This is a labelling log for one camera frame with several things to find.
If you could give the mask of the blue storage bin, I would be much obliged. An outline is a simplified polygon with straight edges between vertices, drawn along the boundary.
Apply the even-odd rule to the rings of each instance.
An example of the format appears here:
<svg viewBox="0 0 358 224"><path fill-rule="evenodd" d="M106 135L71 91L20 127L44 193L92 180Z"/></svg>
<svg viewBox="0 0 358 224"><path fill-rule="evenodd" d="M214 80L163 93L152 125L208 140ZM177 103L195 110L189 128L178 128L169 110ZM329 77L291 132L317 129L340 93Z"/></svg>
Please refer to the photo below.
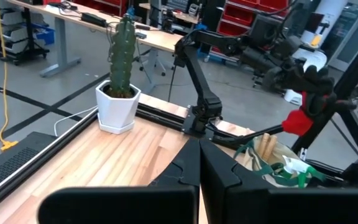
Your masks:
<svg viewBox="0 0 358 224"><path fill-rule="evenodd" d="M43 40L45 45L52 45L55 43L54 29L39 24L32 24L32 28L37 40Z"/></svg>

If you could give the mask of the black perforated computer case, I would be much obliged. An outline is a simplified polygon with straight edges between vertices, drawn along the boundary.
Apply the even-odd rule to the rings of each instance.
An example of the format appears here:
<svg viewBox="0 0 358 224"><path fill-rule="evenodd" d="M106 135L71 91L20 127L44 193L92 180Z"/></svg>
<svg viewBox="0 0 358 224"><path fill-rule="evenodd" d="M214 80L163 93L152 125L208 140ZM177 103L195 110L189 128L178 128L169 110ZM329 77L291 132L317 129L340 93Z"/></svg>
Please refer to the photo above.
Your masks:
<svg viewBox="0 0 358 224"><path fill-rule="evenodd" d="M49 134L32 132L15 146L0 154L0 182L36 156L56 138Z"/></svg>

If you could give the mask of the green cactus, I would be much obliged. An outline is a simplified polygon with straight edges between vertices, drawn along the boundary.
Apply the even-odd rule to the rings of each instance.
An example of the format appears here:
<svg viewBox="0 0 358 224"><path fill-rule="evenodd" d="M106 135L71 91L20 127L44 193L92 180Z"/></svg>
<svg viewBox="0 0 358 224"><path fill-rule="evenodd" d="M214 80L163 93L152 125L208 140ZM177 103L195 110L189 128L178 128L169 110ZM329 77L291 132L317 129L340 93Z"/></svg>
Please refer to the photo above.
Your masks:
<svg viewBox="0 0 358 224"><path fill-rule="evenodd" d="M109 48L109 90L112 98L132 98L130 86L132 59L135 52L135 25L130 16L125 15L115 26Z"/></svg>

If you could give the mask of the white hexagonal plant pot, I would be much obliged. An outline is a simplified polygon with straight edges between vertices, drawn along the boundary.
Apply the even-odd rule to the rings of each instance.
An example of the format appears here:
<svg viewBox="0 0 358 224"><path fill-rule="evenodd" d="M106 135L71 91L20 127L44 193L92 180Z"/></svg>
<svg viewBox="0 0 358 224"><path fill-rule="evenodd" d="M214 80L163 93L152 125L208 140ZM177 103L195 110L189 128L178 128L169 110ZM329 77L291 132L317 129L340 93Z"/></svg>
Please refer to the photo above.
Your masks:
<svg viewBox="0 0 358 224"><path fill-rule="evenodd" d="M106 94L109 82L105 80L96 87L99 128L108 133L122 134L135 125L141 90L130 84L134 94L132 98L113 98Z"/></svg>

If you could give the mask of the wooden handled garden tool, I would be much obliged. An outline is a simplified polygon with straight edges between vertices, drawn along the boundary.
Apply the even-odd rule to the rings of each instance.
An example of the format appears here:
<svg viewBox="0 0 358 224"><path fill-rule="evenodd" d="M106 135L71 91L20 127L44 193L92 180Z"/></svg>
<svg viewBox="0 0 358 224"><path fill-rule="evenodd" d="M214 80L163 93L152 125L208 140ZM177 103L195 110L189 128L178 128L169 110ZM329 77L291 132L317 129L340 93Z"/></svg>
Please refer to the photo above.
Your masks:
<svg viewBox="0 0 358 224"><path fill-rule="evenodd" d="M268 144L267 144L265 151L263 153L263 156L262 156L263 160L268 161L269 157L271 156L271 154L276 146L276 143L277 143L276 135L270 136L270 139L268 141Z"/></svg>
<svg viewBox="0 0 358 224"><path fill-rule="evenodd" d="M258 152L260 157L263 156L263 154L265 152L266 145L267 145L269 140L270 140L270 135L268 133L264 133L263 136L260 139L260 143L259 143L259 146L258 146L258 149L257 149L257 152Z"/></svg>

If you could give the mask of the wooden desk grey legs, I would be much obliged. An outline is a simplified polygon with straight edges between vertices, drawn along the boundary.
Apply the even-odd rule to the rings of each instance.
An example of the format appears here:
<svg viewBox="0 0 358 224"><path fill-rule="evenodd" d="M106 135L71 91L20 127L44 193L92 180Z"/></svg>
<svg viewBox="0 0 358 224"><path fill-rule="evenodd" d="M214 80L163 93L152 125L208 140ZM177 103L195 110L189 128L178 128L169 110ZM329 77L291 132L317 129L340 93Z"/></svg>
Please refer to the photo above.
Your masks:
<svg viewBox="0 0 358 224"><path fill-rule="evenodd" d="M80 20L80 15L76 12L63 12L57 7L49 5L31 5L19 0L7 0L8 2L17 6L22 6L25 10L35 11L55 18L55 47L57 52L57 63L40 72L41 77L51 77L60 72L63 72L81 62L80 58L68 60L67 57L67 38L66 38L66 22L73 22L85 26L93 30L100 30L104 32L106 29L94 24L90 24ZM180 35L168 34L156 28L150 30L140 30L146 35L145 39L140 39L141 44L160 49L166 52L173 52L174 45L181 39Z"/></svg>

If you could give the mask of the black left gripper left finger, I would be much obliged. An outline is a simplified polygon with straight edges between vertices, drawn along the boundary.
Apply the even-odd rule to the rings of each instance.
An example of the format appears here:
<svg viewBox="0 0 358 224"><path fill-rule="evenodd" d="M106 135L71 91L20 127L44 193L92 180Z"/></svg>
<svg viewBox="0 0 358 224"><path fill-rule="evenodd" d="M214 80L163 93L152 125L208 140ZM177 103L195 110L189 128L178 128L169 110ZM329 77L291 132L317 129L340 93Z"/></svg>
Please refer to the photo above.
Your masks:
<svg viewBox="0 0 358 224"><path fill-rule="evenodd" d="M198 224L200 142L190 139L147 186L70 187L40 204L39 224Z"/></svg>

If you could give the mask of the red and black gardening glove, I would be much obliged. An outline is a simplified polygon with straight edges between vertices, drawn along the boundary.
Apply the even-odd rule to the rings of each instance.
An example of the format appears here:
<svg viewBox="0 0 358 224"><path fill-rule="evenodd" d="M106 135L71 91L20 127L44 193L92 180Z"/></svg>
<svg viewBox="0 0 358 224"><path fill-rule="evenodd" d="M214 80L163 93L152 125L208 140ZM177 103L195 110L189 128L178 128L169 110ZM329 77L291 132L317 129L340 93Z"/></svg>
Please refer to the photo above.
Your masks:
<svg viewBox="0 0 358 224"><path fill-rule="evenodd" d="M317 69L310 65L306 70L299 67L284 82L286 89L298 92L302 96L301 106L291 111L282 121L286 133L304 136L312 125L323 119L323 113L329 109L335 112L350 111L357 108L351 100L340 100L334 92L334 78L328 75L329 69Z"/></svg>

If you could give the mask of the black power brick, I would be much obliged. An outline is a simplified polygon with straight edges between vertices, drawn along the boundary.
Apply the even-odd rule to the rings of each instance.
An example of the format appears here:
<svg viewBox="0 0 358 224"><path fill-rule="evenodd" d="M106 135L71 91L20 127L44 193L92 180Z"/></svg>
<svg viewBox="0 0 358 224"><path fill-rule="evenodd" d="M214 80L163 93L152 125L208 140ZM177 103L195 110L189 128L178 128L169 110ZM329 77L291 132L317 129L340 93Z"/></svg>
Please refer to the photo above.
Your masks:
<svg viewBox="0 0 358 224"><path fill-rule="evenodd" d="M81 20L96 26L100 27L107 27L108 23L102 17L97 16L96 14L82 12L81 13Z"/></svg>

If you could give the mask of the green spray bottle white nozzle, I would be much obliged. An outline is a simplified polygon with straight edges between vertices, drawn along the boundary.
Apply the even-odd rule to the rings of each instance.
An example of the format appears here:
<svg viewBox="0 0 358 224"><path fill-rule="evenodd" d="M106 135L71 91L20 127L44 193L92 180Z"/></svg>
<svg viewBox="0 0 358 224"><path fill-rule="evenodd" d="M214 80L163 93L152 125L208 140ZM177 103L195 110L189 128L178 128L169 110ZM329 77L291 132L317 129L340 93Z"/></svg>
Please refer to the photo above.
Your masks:
<svg viewBox="0 0 358 224"><path fill-rule="evenodd" d="M283 166L284 176L291 178L294 174L297 178L299 188L305 188L308 181L313 177L318 180L324 180L325 175L317 171L314 167L299 159L283 156L285 164Z"/></svg>

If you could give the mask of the beige green gardening bag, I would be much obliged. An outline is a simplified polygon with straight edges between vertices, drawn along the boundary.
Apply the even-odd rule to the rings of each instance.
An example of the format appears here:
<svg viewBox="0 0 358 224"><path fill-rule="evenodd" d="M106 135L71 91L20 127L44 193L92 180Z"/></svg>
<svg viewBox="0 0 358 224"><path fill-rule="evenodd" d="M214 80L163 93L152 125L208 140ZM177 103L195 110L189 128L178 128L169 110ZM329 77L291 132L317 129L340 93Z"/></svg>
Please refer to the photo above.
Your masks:
<svg viewBox="0 0 358 224"><path fill-rule="evenodd" d="M242 159L240 160L242 166L276 187L299 188L295 174L291 178L285 177L283 175L283 166L285 164L283 156L299 160L301 159L289 147L277 141L276 146L268 161L263 160L257 152L262 136L263 135L257 136L246 145L241 146L233 155L233 158L236 159L237 156L242 156ZM317 178L313 177L308 181L308 184L310 184L311 181L315 179L318 180Z"/></svg>

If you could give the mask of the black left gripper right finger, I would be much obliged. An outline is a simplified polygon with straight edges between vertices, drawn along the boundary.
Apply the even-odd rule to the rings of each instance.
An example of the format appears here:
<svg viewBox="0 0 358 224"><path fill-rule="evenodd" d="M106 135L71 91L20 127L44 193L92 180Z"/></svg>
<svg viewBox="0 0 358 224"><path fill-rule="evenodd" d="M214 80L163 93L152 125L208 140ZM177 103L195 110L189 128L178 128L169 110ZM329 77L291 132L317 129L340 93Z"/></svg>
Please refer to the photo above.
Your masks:
<svg viewBox="0 0 358 224"><path fill-rule="evenodd" d="M200 142L209 224L358 224L358 189L278 188Z"/></svg>

